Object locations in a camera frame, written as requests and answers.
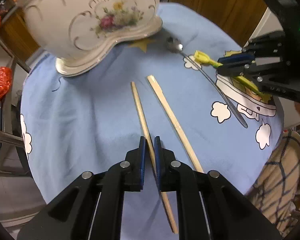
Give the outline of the blue cartoon tablecloth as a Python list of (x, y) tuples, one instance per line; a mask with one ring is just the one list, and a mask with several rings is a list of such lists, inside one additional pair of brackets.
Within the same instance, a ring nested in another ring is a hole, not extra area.
[(92, 70), (45, 55), (25, 81), (21, 127), (46, 207), (19, 239), (280, 239), (245, 198), (283, 131), (279, 98), (196, 63), (238, 49), (191, 9), (115, 46)]

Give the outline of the silver metal spoon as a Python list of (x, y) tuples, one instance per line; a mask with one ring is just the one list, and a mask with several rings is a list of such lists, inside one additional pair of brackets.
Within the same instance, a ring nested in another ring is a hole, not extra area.
[(211, 85), (213, 85), (213, 87), (215, 88), (215, 90), (217, 90), (217, 92), (221, 95), (221, 97), (224, 99), (224, 101), (226, 102), (226, 104), (229, 106), (230, 111), (232, 112), (232, 114), (237, 118), (237, 120), (241, 123), (241, 125), (244, 128), (248, 128), (248, 124), (245, 121), (245, 119), (243, 118), (243, 116), (241, 115), (241, 113), (239, 113), (239, 111), (237, 110), (237, 108), (234, 106), (234, 104), (231, 102), (231, 100), (222, 92), (222, 90), (215, 84), (215, 82), (211, 79), (211, 77), (209, 77), (206, 72), (204, 72), (202, 70), (202, 68), (198, 67), (197, 64), (189, 57), (187, 56), (184, 52), (183, 52), (183, 45), (181, 44), (181, 42), (177, 39), (177, 38), (173, 38), (171, 36), (169, 36), (166, 39), (166, 44), (167, 44), (167, 48), (170, 52), (175, 53), (175, 54), (180, 54), (181, 56), (183, 56), (185, 59), (187, 59), (187, 61), (189, 61), (189, 63), (191, 63), (196, 70), (200, 71), (205, 78), (211, 83)]

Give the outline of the stainless steel shelf rack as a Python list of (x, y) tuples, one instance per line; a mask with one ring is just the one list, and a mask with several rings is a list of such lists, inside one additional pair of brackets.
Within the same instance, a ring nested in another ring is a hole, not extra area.
[[(10, 62), (0, 67), (0, 176), (3, 177), (31, 177), (29, 165), (26, 161), (24, 142), (22, 137), (13, 134), (12, 122), (12, 87), (13, 76), (17, 65), (25, 72), (30, 68), (12, 52), (0, 37), (0, 46), (11, 57)], [(4, 169), (4, 161), (11, 148), (17, 150), (21, 168)]]

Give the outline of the yellow tulip plastic utensil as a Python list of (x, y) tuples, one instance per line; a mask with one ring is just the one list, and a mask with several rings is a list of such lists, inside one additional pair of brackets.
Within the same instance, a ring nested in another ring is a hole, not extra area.
[[(205, 64), (205, 65), (211, 65), (214, 68), (218, 68), (222, 65), (222, 63), (219, 63), (209, 57), (206, 53), (202, 51), (195, 51), (194, 53), (194, 59), (197, 63)], [(261, 93), (257, 86), (253, 84), (251, 81), (249, 81), (247, 78), (243, 76), (238, 77), (231, 77), (231, 81), (233, 82), (234, 86), (238, 88), (240, 91), (245, 92), (252, 98), (256, 99), (257, 101), (263, 102), (263, 103), (269, 103), (271, 100), (271, 95)]]

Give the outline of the wooden chopstick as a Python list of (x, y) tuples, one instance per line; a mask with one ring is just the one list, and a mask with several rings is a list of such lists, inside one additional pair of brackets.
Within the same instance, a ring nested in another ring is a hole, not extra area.
[(181, 143), (182, 143), (183, 147), (185, 148), (185, 151), (186, 151), (187, 155), (189, 156), (190, 161), (192, 162), (195, 170), (197, 172), (204, 173), (204, 170), (203, 170), (186, 134), (184, 133), (181, 125), (179, 124), (178, 119), (176, 118), (170, 105), (168, 104), (168, 101), (166, 100), (159, 83), (157, 82), (157, 80), (155, 79), (155, 77), (153, 75), (147, 76), (147, 80), (148, 80), (149, 84), (151, 85), (152, 89), (154, 90), (154, 92), (155, 92), (157, 98), (159, 99), (162, 107), (164, 108), (167, 116), (169, 117), (169, 119), (170, 119), (177, 135), (179, 136), (179, 139), (181, 140)]
[[(139, 97), (139, 93), (138, 93), (136, 84), (135, 84), (135, 82), (131, 82), (130, 85), (131, 85), (131, 89), (132, 89), (132, 93), (133, 93), (136, 110), (137, 110), (138, 117), (140, 120), (140, 125), (141, 125), (142, 131), (143, 131), (143, 135), (147, 141), (149, 156), (150, 156), (150, 160), (151, 160), (152, 168), (153, 168), (153, 172), (154, 172), (154, 178), (157, 183), (156, 168), (155, 168), (155, 153), (154, 153), (154, 147), (152, 144), (149, 129), (147, 126), (147, 121), (145, 118), (145, 114), (143, 112), (143, 107), (141, 104), (141, 100)], [(166, 192), (160, 192), (160, 191), (159, 191), (159, 194), (160, 194), (161, 201), (162, 201), (162, 204), (165, 209), (165, 213), (166, 213), (170, 228), (174, 234), (178, 234), (179, 233), (178, 226), (177, 226), (177, 223), (176, 223), (174, 215), (173, 215), (173, 211), (172, 211), (169, 199), (168, 199), (168, 195)]]

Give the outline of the white floral ceramic utensil holder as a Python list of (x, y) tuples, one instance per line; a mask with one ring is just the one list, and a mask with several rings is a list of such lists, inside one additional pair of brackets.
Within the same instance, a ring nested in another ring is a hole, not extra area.
[(118, 43), (162, 28), (160, 0), (17, 0), (34, 40), (56, 57), (56, 70), (77, 76), (99, 64)]

